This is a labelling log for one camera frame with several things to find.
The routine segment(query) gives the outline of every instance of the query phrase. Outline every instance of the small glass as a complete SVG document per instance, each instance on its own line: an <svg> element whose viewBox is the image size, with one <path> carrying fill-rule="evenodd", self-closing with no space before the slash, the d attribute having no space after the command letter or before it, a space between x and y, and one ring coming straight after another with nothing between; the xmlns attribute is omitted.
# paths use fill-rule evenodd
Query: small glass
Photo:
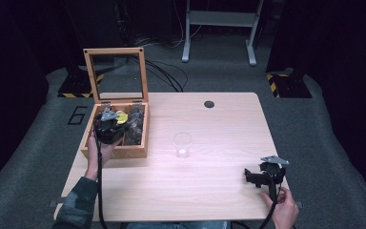
<svg viewBox="0 0 366 229"><path fill-rule="evenodd" d="M173 137L173 145L177 157L185 158L189 156L189 150L192 146L192 136L186 132L179 132Z"/></svg>

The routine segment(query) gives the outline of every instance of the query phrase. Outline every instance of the wooden table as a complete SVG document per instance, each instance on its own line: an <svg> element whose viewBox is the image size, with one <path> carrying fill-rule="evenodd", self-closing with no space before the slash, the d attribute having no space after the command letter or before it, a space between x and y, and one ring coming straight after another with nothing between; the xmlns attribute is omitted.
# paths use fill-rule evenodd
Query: wooden table
<svg viewBox="0 0 366 229"><path fill-rule="evenodd" d="M260 173L261 157L276 156L260 102L253 93L152 93L148 158L109 161L103 169L106 221L264 219L268 208L244 169ZM211 100L209 109L204 102ZM188 132L187 158L173 136ZM81 152L62 196L84 175ZM284 179L283 186L288 187ZM93 220L99 220L97 204Z"/></svg>

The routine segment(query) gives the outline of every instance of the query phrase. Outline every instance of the jeans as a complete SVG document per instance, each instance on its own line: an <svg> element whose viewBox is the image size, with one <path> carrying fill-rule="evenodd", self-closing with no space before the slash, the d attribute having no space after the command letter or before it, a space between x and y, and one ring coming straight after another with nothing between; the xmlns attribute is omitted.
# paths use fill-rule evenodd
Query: jeans
<svg viewBox="0 0 366 229"><path fill-rule="evenodd" d="M227 229L228 221L131 222L127 229Z"/></svg>

